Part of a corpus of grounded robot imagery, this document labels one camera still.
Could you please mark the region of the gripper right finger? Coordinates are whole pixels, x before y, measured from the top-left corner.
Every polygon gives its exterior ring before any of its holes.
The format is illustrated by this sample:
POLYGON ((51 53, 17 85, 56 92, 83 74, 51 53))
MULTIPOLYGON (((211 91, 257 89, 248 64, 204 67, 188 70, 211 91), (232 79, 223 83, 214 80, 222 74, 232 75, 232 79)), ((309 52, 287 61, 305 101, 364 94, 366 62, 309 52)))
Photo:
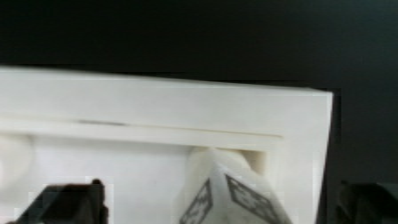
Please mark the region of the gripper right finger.
POLYGON ((398 224, 398 184, 341 183, 335 224, 398 224))

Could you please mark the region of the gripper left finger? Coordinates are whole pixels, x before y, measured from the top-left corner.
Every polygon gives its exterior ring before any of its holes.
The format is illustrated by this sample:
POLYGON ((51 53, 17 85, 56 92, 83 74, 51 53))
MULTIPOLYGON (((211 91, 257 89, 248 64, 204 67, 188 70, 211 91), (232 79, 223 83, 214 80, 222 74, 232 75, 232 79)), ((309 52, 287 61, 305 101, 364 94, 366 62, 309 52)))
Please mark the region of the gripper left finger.
POLYGON ((10 224, 108 224, 104 185, 47 185, 10 224))

